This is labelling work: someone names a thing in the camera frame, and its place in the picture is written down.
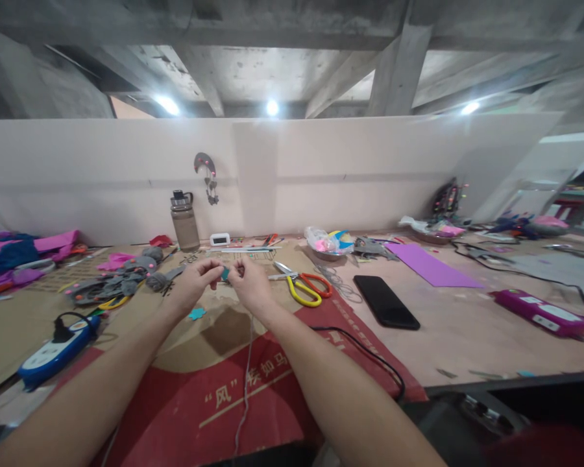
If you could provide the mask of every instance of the concrete ceiling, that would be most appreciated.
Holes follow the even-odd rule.
[[[564,130],[584,128],[584,0],[0,0],[0,33],[185,116],[263,117],[269,99],[288,118],[479,100],[565,110]]]

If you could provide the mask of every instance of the water bottle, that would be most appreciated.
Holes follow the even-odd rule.
[[[171,218],[175,227],[177,243],[183,252],[194,252],[199,249],[199,231],[193,211],[193,194],[182,190],[173,190],[171,198]]]

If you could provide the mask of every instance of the hand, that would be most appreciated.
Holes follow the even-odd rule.
[[[216,284],[225,270],[220,259],[206,258],[188,265],[184,272],[175,279],[173,292],[167,299],[167,305],[179,319],[184,318],[201,298],[205,288],[210,285],[216,290]]]
[[[253,260],[246,256],[236,260],[229,269],[227,280],[236,290],[240,303],[258,318],[266,310],[274,308],[266,271]]]

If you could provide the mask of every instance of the purple box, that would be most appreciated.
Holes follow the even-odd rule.
[[[536,298],[524,291],[509,289],[494,292],[495,301],[537,326],[560,337],[584,334],[584,318]]]

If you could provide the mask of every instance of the purple foam sheet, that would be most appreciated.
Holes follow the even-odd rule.
[[[396,245],[391,243],[386,246],[433,287],[485,288],[480,282],[429,255],[418,245]]]

